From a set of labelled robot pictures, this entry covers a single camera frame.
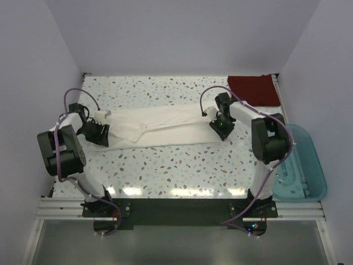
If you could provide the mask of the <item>folded dark red shirt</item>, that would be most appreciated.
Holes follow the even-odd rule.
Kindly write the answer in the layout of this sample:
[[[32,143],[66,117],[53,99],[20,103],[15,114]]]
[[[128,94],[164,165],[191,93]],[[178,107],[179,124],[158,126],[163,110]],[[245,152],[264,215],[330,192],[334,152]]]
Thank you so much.
[[[281,105],[271,75],[228,76],[229,88],[240,99],[255,107]]]

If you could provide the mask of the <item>aluminium frame rail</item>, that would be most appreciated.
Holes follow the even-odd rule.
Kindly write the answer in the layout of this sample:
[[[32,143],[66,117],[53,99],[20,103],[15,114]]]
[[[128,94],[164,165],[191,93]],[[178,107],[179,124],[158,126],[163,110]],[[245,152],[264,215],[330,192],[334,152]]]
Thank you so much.
[[[79,220],[83,219],[83,208],[79,198],[41,198],[36,218],[43,220]],[[325,221],[320,202],[287,203],[276,202],[278,221]]]

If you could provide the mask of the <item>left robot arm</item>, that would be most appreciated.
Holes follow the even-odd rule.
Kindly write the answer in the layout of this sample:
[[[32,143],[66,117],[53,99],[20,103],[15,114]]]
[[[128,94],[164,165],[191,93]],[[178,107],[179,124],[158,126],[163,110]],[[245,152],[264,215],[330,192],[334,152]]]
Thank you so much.
[[[107,211],[113,206],[110,193],[85,171],[86,155],[78,136],[92,144],[108,147],[110,125],[95,121],[89,109],[79,103],[68,106],[68,113],[59,117],[56,125],[37,135],[37,141],[49,175],[60,183],[74,185],[84,196],[82,207],[92,213]]]

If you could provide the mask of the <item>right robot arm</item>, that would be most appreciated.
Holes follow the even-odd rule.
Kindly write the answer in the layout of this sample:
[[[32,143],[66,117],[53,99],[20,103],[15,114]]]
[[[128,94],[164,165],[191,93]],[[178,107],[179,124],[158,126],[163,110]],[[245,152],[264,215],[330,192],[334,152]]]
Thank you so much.
[[[225,141],[240,121],[251,129],[252,153],[257,160],[253,184],[247,192],[248,205],[238,214],[272,202],[272,187],[278,166],[288,158],[293,140],[280,113],[266,114],[246,102],[231,98],[228,93],[216,96],[217,107],[202,112],[210,118],[209,126]]]

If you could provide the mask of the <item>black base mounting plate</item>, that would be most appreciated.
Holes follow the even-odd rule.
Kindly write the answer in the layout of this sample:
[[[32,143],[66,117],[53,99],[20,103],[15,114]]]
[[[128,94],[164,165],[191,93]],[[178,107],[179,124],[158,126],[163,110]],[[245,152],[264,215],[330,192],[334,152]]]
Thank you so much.
[[[92,218],[96,232],[133,230],[137,226],[220,226],[243,228],[263,235],[267,220],[277,218],[273,200],[258,200],[246,212],[249,199],[112,199],[82,203],[84,218]]]

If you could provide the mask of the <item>blue plastic bin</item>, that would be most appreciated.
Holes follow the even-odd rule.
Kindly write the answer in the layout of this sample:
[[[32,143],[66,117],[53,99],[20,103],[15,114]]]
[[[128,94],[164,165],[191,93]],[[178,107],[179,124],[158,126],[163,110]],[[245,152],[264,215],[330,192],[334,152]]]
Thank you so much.
[[[277,168],[272,194],[282,202],[318,202],[327,194],[327,183],[310,134],[288,124],[294,140],[290,156]]]

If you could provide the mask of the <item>white t shirt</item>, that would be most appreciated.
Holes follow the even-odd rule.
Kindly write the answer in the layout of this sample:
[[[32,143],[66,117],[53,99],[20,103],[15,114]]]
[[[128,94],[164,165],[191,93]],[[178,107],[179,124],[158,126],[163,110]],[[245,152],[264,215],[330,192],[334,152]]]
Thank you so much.
[[[109,146],[96,145],[96,152],[221,142],[196,103],[117,109],[98,122],[110,125]]]

